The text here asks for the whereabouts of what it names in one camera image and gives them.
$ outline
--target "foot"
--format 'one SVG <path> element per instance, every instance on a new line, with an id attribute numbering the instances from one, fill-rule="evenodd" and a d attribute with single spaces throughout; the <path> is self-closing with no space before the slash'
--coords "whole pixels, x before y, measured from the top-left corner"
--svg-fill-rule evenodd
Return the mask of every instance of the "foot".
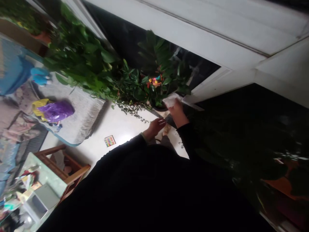
<path id="1" fill-rule="evenodd" d="M 162 136 L 168 135 L 168 133 L 170 132 L 171 126 L 169 124 L 166 124 L 166 126 L 163 129 L 163 134 Z"/>

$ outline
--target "yellow plastic bag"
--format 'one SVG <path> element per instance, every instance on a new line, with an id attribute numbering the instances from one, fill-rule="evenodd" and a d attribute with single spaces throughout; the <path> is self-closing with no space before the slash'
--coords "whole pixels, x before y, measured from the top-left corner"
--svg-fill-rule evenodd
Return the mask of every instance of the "yellow plastic bag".
<path id="1" fill-rule="evenodd" d="M 44 113 L 39 111 L 37 108 L 45 106 L 48 103 L 51 103 L 51 101 L 49 101 L 48 98 L 44 98 L 44 99 L 41 99 L 41 100 L 38 100 L 38 101 L 35 101 L 35 102 L 32 103 L 32 111 L 33 111 L 33 113 L 43 122 L 45 122 L 47 120 L 44 118 Z"/>

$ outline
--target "white tile floor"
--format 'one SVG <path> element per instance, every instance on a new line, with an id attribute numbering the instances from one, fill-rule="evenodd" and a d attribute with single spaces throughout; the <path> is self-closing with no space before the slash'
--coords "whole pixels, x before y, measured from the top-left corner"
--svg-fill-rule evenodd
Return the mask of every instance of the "white tile floor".
<path id="1" fill-rule="evenodd" d="M 144 119 L 152 121 L 156 118 L 152 113 L 143 111 L 140 113 Z M 110 105 L 107 107 L 104 115 L 97 128 L 95 128 L 92 136 L 85 140 L 82 144 L 77 147 L 67 147 L 69 154 L 72 155 L 77 161 L 83 164 L 90 164 L 93 168 L 95 163 L 107 152 L 114 149 L 115 147 L 125 143 L 140 132 L 146 130 L 149 123 L 141 122 L 139 119 L 125 115 L 117 106 L 113 110 Z M 113 135 L 116 141 L 115 145 L 106 147 L 104 138 Z M 158 139 L 162 137 L 162 133 L 157 136 Z M 171 140 L 177 153 L 188 158 L 187 152 L 182 148 L 181 139 L 175 128 L 171 128 L 168 137 Z M 60 145 L 61 142 L 49 132 L 41 150 L 48 149 L 54 146 Z"/>

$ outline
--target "wooden chair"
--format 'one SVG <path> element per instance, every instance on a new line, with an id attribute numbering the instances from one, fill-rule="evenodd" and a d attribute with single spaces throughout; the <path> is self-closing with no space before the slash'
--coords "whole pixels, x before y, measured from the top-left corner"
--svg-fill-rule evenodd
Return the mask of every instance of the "wooden chair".
<path id="1" fill-rule="evenodd" d="M 72 159 L 64 150 L 66 148 L 66 145 L 60 145 L 57 147 L 49 148 L 43 151 L 39 151 L 37 153 L 34 153 L 35 156 L 37 156 L 47 167 L 49 167 L 60 179 L 62 179 L 66 184 L 67 187 L 60 198 L 60 202 L 63 201 L 65 198 L 67 198 L 75 189 L 75 187 L 78 185 L 78 183 L 82 180 L 82 177 L 84 174 L 91 168 L 89 164 L 82 167 L 78 162 L 76 162 L 74 159 Z M 59 169 L 55 162 L 53 162 L 51 159 L 47 158 L 47 155 L 53 154 L 57 151 L 62 150 L 63 155 L 67 160 L 69 160 L 70 166 L 72 168 L 72 175 L 66 174 L 63 170 Z"/>

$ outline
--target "white tissue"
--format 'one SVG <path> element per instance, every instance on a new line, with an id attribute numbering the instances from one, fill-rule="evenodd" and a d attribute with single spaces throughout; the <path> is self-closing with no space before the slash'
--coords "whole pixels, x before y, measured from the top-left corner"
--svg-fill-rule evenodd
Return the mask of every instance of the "white tissue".
<path id="1" fill-rule="evenodd" d="M 180 102 L 182 102 L 183 98 L 179 96 L 176 93 L 170 94 L 167 98 L 163 99 L 163 102 L 165 103 L 167 108 L 173 107 L 175 104 L 175 99 L 178 99 Z"/>

